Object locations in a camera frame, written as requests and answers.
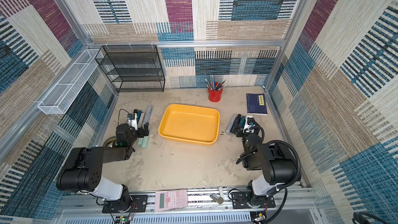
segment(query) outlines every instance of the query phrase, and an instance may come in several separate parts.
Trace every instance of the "striped carpet wall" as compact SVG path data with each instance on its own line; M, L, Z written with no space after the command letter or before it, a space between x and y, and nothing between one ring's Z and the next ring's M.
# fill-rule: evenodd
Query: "striped carpet wall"
M65 115L39 115L0 165L2 223L50 222L64 194L55 180L65 158L92 146L113 98L97 67Z
M297 0L65 0L94 42L283 39Z
M215 75L226 87L262 86L280 47L158 48L166 88L206 87Z
M93 42L284 39L298 0L65 0ZM159 48L165 87L263 85L279 47Z
M398 0L309 0L269 89L331 224L398 223Z
M81 48L54 0L0 0L0 137Z

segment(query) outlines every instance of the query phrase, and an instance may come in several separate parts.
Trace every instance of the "yellow plastic tray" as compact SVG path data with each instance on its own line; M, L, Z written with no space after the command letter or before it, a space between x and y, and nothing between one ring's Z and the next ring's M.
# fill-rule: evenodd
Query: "yellow plastic tray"
M213 108L172 104L166 108L158 132L167 140L212 145L218 137L220 113Z

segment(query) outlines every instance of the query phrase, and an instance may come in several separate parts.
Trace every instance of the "calculator screen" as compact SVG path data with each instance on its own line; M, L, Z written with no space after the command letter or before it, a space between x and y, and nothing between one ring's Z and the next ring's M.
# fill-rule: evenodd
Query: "calculator screen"
M164 208L164 194L160 194L159 208Z

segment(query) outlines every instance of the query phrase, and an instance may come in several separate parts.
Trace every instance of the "metal vent grille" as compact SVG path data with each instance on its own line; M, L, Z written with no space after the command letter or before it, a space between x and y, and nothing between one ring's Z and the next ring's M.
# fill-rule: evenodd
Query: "metal vent grille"
M250 212L207 212L182 214L137 214L131 223L134 224L206 224L250 222ZM112 224L111 217L68 217L64 224Z
M98 49L85 50L47 93L38 108L45 114L65 114L97 67Z
M112 224L111 217L72 217L67 218L65 224Z
M214 212L214 213L192 213L192 214L156 214L152 216L136 216L132 223L173 223L173 224L190 224L190 223L232 223L232 222L249 222L250 212Z

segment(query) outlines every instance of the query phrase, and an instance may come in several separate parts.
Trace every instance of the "red pen holder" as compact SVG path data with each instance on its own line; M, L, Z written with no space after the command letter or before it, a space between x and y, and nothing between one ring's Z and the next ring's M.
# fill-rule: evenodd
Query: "red pen holder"
M222 90L219 91L213 91L211 89L207 89L207 92L209 93L209 100L211 102L219 102L221 100L221 95L222 95Z

